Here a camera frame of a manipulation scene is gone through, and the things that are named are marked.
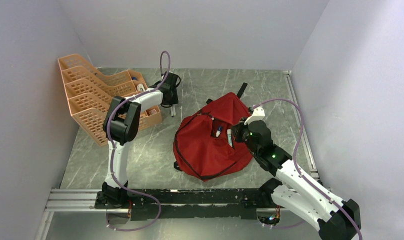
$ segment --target red backpack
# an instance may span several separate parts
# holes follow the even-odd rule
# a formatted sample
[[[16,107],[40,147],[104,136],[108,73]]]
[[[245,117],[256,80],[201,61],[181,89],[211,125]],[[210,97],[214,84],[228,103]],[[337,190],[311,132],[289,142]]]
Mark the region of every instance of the red backpack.
[[[244,83],[237,95],[230,92],[215,101],[209,99],[208,105],[183,119],[174,139],[175,169],[208,181],[249,164],[252,154],[246,144],[233,141],[230,146],[227,138],[231,126],[250,116],[240,100],[246,86]],[[216,137],[220,126],[222,131]]]

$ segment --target plastic basket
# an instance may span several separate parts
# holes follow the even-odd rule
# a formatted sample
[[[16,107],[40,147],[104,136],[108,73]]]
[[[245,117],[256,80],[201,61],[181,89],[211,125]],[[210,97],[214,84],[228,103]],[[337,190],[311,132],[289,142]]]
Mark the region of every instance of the plastic basket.
[[[106,145],[108,140],[103,131],[103,122],[112,98],[114,96],[130,97],[139,93],[138,84],[143,84],[147,89],[143,76],[139,72],[127,70],[112,75],[120,74],[120,76],[125,76],[126,80],[118,80],[118,77],[111,78],[112,76],[102,74],[78,54],[59,58],[59,67],[72,118],[99,146]],[[149,114],[151,110],[155,110],[156,113]],[[160,109],[158,106],[153,106],[140,114],[139,130],[161,122]]]

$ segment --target marble tabletop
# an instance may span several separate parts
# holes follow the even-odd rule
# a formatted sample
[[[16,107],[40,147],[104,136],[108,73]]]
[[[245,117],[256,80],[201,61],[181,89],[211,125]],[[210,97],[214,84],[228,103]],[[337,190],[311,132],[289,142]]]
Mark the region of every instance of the marble tabletop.
[[[126,68],[100,68],[105,74],[114,74]],[[158,81],[158,68],[134,68],[141,72],[147,84]],[[282,71],[243,69],[171,69],[182,79],[178,87],[180,103],[175,117],[170,110],[161,108],[163,122],[140,131],[130,149],[127,174],[129,188],[258,188],[272,176],[252,159],[242,171],[221,176],[207,182],[173,168],[174,134],[183,118],[206,105],[207,99],[217,99],[228,92],[237,93],[242,83],[248,83],[241,100],[247,105],[270,98],[291,99],[288,82]],[[299,127],[293,107],[285,102],[264,105],[264,121],[271,129],[276,144],[292,153]],[[309,171],[310,161],[301,145],[297,162]],[[108,147],[99,147],[82,129],[78,134],[61,183],[62,189],[99,189],[107,174]]]

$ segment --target white wall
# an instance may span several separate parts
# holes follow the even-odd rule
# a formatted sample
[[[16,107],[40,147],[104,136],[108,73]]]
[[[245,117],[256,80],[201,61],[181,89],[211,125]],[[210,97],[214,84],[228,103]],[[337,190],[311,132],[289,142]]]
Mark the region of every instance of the white wall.
[[[328,0],[60,0],[93,63],[290,70]]]
[[[292,78],[324,183],[404,240],[404,0],[331,0]]]
[[[34,239],[78,125],[57,58],[84,48],[56,0],[0,1],[0,240]]]

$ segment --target wiring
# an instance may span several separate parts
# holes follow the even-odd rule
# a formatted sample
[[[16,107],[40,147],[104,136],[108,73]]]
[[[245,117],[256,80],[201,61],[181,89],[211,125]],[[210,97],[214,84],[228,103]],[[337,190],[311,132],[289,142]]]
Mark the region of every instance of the wiring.
[[[155,89],[149,89],[149,90],[146,90],[146,91],[144,91],[144,92],[141,92],[141,93],[139,93],[139,94],[137,94],[137,95],[134,95],[134,96],[132,96],[132,97],[126,99],[125,101],[121,102],[118,106],[116,106],[116,108],[112,111],[112,114],[109,116],[108,123],[107,123],[107,127],[106,127],[106,134],[107,134],[107,137],[108,137],[109,141],[112,143],[112,154],[111,154],[111,156],[110,156],[110,161],[109,161],[109,162],[110,162],[110,169],[111,169],[111,171],[112,171],[112,172],[111,172],[111,176],[112,176],[113,181],[114,181],[118,186],[120,186],[121,188],[123,188],[123,189],[125,189],[125,190],[127,190],[127,191],[129,191],[129,192],[132,192],[132,193],[134,193],[134,194],[139,194],[139,195],[142,195],[142,196],[145,196],[145,197],[148,197],[148,198],[153,199],[153,200],[158,204],[159,210],[158,210],[158,213],[157,213],[156,217],[155,217],[150,223],[148,223],[148,224],[146,224],[146,225],[144,225],[144,226],[137,227],[137,228],[132,228],[132,229],[123,229],[123,228],[116,228],[116,227],[111,226],[111,225],[109,224],[108,215],[106,214],[106,224],[107,224],[106,227],[108,227],[108,228],[110,228],[110,229],[113,229],[113,230],[115,230],[115,231],[120,231],[120,232],[132,232],[132,231],[137,231],[137,230],[141,230],[141,229],[147,228],[148,226],[150,226],[150,225],[152,225],[154,222],[156,222],[156,220],[159,218],[159,216],[160,216],[160,214],[161,214],[161,203],[159,202],[159,200],[158,200],[157,198],[155,198],[154,196],[152,196],[152,195],[150,195],[150,194],[144,193],[144,192],[139,192],[139,191],[135,191],[135,190],[129,189],[129,188],[127,188],[126,186],[124,186],[123,184],[121,184],[121,183],[118,181],[118,179],[116,178],[115,173],[113,172],[113,159],[114,159],[114,156],[115,156],[116,145],[115,145],[115,142],[113,141],[112,135],[111,135],[111,133],[110,133],[110,125],[111,125],[111,122],[112,122],[113,117],[115,116],[115,114],[116,114],[116,112],[119,110],[119,108],[121,108],[124,104],[126,104],[126,103],[128,103],[128,102],[130,102],[130,101],[132,101],[132,100],[135,100],[136,98],[139,98],[139,97],[141,97],[141,96],[144,96],[144,95],[146,95],[146,94],[149,94],[149,93],[151,93],[151,92],[154,92],[154,91],[158,90],[159,87],[160,87],[160,86],[163,84],[163,82],[166,80],[166,78],[168,77],[168,74],[169,74],[170,67],[171,67],[171,57],[169,56],[169,53],[168,53],[167,51],[161,52],[161,56],[160,56],[160,60],[159,60],[159,67],[160,67],[161,73],[162,73],[162,56],[163,56],[163,54],[166,54],[166,55],[168,56],[168,70],[167,70],[166,73],[163,75],[162,81],[157,85],[157,87],[156,87]]]
[[[333,203],[333,204],[345,215],[345,217],[347,217],[347,219],[350,221],[350,223],[352,224],[352,226],[353,226],[354,229],[356,230],[356,233],[358,234],[358,239],[359,239],[359,240],[362,240],[362,234],[361,234],[361,231],[359,230],[359,227],[356,225],[355,221],[350,217],[350,215],[347,213],[347,211],[345,211],[345,209],[343,209],[338,203],[336,203],[333,199],[331,199],[331,197],[329,197],[325,192],[323,192],[323,191],[322,191],[321,189],[319,189],[315,184],[313,184],[305,175],[302,175],[302,172],[300,171],[299,167],[297,166],[296,153],[297,153],[297,149],[298,149],[298,147],[299,147],[300,141],[301,141],[301,139],[302,139],[303,127],[304,127],[304,119],[303,119],[303,114],[302,114],[302,110],[300,109],[300,107],[299,107],[296,103],[294,103],[294,102],[292,102],[292,101],[290,101],[290,100],[288,100],[288,99],[284,99],[284,98],[272,98],[272,99],[268,99],[268,100],[266,100],[266,101],[263,101],[263,102],[261,102],[261,103],[259,103],[259,104],[257,104],[257,105],[254,105],[254,106],[253,106],[253,109],[255,109],[255,108],[257,108],[257,107],[259,107],[259,106],[261,106],[261,105],[264,105],[265,103],[272,102],[272,101],[284,101],[284,102],[288,102],[288,103],[292,104],[292,105],[296,108],[296,110],[299,112],[299,117],[300,117],[300,132],[299,132],[299,138],[298,138],[297,141],[296,141],[296,145],[295,145],[295,147],[294,147],[293,156],[292,156],[292,157],[293,157],[293,163],[294,163],[294,165],[295,165],[295,168],[296,168],[298,174],[299,174],[300,176],[302,176],[302,178],[303,178],[311,187],[313,187],[315,190],[317,190],[317,192],[319,192],[319,193],[320,193],[321,195],[323,195],[327,200],[329,200],[331,203]],[[299,226],[300,224],[302,224],[303,222],[304,222],[304,221],[301,221],[301,222],[299,222],[299,223],[297,223],[297,224],[295,224],[295,225],[292,225],[292,226],[283,226],[283,227],[281,227],[281,229],[297,227],[297,226]]]

